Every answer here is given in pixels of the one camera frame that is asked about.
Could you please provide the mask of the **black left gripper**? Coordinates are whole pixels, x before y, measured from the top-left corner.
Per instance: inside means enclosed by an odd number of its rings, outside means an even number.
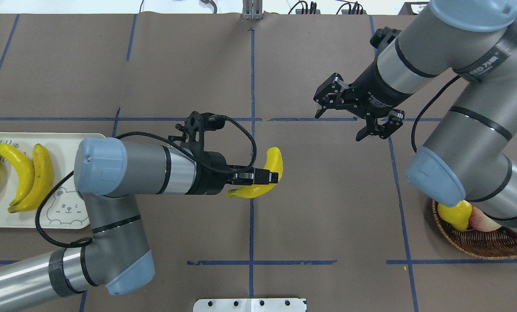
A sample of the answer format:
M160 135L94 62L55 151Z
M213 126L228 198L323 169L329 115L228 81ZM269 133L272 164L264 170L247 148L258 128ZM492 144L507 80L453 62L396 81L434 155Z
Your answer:
M229 166L226 163L225 157L218 152L197 152L195 155L197 160L200 160L205 165L219 169L229 170ZM243 170L243 172L235 172L230 175L220 174L218 172L212 172L197 164L197 174L195 180L187 191L187 195L215 195L222 191L225 184L231 185L270 185L277 184L280 180L279 169L260 169L250 167Z

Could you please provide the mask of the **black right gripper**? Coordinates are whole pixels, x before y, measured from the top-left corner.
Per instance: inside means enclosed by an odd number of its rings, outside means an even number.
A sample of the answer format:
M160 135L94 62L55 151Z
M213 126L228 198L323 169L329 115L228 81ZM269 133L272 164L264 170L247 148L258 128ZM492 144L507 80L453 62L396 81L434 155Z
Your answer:
M320 105L315 118L319 119L328 109L345 109L367 123L357 133L357 142L367 136L385 140L403 125L405 111L393 108L410 96L412 94L397 91L385 83L375 59L351 85L337 72L330 75L315 91L313 99ZM387 115L388 121L379 125L377 118Z

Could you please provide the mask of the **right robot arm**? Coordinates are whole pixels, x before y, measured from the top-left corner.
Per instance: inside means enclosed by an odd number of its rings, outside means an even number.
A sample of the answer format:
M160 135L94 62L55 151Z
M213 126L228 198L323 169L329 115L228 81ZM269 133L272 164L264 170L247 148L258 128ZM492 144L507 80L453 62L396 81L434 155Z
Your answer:
M517 233L517 164L502 153L517 132L517 0L431 0L404 29L378 29L375 59L353 83L334 73L313 97L367 123L356 136L387 138L397 109L452 69L468 82L406 170L409 183L454 207L474 203Z

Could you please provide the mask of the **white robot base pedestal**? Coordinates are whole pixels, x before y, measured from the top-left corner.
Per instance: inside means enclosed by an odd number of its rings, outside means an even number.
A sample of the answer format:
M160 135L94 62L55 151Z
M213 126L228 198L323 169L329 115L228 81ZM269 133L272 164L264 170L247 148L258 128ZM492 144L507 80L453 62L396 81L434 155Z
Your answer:
M199 299L193 312L307 312L300 298Z

